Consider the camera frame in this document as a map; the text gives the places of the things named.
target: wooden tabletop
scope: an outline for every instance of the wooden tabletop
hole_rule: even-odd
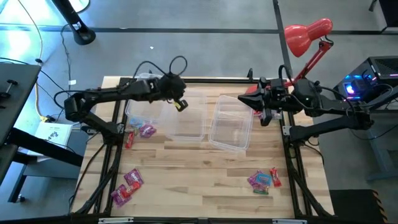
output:
[[[116,86],[119,79],[104,77],[102,87]],[[156,127],[157,133],[149,139],[136,138],[132,149],[122,151],[116,187],[127,185],[123,175],[134,168],[139,169],[145,184],[123,207],[116,208],[114,205],[112,216],[293,218],[279,122],[271,121],[269,126],[262,127],[258,118],[254,117],[251,141],[246,152],[214,148],[208,142],[207,134],[218,97],[236,97],[244,93],[248,85],[206,83],[187,86],[189,90],[200,91],[207,96],[204,140],[197,143],[174,142],[165,137],[161,127]],[[114,103],[102,103],[97,106],[96,114],[105,121],[111,121],[113,108]],[[123,108],[124,102],[121,104],[120,118]],[[312,118],[301,112],[295,115],[295,122],[297,125],[311,125]],[[101,136],[89,142],[80,175],[101,145]],[[301,147],[301,152],[308,188],[325,210],[333,213],[320,156],[306,147]],[[97,187],[103,159],[104,150],[90,165],[78,190],[73,211],[79,209]],[[271,186],[269,195],[254,194],[247,178],[258,169],[268,174],[273,167],[278,170],[282,186]],[[304,211],[302,194],[298,186],[297,189],[300,208]]]

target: floor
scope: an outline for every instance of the floor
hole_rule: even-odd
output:
[[[0,6],[6,0],[0,0]],[[333,30],[381,30],[376,15],[368,11],[370,0],[279,0],[284,25],[309,24],[329,17]],[[38,25],[59,29],[65,24],[51,0],[23,0]],[[80,90],[101,85],[106,75],[131,76],[137,64],[151,60],[167,68],[176,55],[188,59],[185,76],[243,77],[249,68],[255,77],[276,77],[282,56],[273,0],[95,0],[80,17],[90,27],[106,28],[96,33],[96,40],[77,45],[70,32],[65,44],[72,61],[72,89]],[[14,25],[31,24],[17,1],[8,1],[0,13],[1,57],[34,63],[40,51],[35,29],[16,30]],[[201,29],[262,29],[270,34],[192,34],[144,33],[115,28],[201,28]],[[43,71],[67,88],[67,63],[59,32],[42,31]],[[397,55],[396,35],[331,35],[335,46],[308,74],[323,86],[334,87],[347,73],[369,56]],[[294,73],[317,49],[312,44],[300,58],[289,53]],[[146,72],[150,67],[143,67]],[[39,83],[51,94],[59,89],[46,77]],[[43,114],[57,114],[59,109],[42,90],[39,105]],[[34,111],[34,92],[20,116],[17,127],[33,133],[39,123]],[[322,116],[315,122],[330,119]],[[67,121],[62,116],[61,122]],[[398,222],[398,179],[366,182],[367,175],[377,172],[376,160],[368,141],[356,139],[347,130],[320,136],[325,156],[325,170],[330,189],[374,189],[386,209],[390,222]],[[76,180],[28,177],[22,193],[28,201],[7,203],[15,179],[21,169],[13,164],[0,186],[0,219],[44,217],[67,212],[68,198]]]

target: transparent plastic bin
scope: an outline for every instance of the transparent plastic bin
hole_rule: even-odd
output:
[[[188,103],[182,112],[174,106],[166,108],[165,135],[173,141],[201,141],[205,137],[207,119],[206,95],[186,90],[182,99]]]
[[[208,140],[219,149],[245,151],[249,147],[252,124],[253,109],[237,98],[220,96]]]
[[[161,75],[150,73],[142,73],[136,76],[137,80],[161,77]],[[131,118],[141,119],[148,124],[159,124],[162,119],[162,113],[164,113],[164,109],[167,106],[168,103],[166,101],[153,101],[149,103],[147,101],[129,100],[125,110],[128,116],[127,124],[129,124]]]

